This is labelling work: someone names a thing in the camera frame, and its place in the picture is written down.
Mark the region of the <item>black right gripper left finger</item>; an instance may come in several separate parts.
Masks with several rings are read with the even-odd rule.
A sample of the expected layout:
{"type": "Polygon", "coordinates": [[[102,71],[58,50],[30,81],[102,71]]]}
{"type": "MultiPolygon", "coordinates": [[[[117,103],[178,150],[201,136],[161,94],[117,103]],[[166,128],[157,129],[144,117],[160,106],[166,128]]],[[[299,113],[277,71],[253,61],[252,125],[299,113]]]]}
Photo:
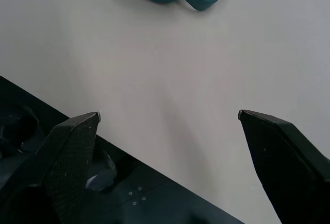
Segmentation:
{"type": "Polygon", "coordinates": [[[1,223],[77,223],[100,119],[69,118],[35,152],[1,159],[1,223]]]}

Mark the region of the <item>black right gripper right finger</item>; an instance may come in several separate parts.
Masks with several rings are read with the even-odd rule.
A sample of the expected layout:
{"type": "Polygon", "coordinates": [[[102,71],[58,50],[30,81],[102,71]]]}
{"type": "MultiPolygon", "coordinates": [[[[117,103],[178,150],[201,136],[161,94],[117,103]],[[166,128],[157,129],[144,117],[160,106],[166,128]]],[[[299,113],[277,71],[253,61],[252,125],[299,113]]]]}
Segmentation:
{"type": "Polygon", "coordinates": [[[250,110],[238,119],[281,223],[329,223],[329,159],[290,122],[250,110]]]}

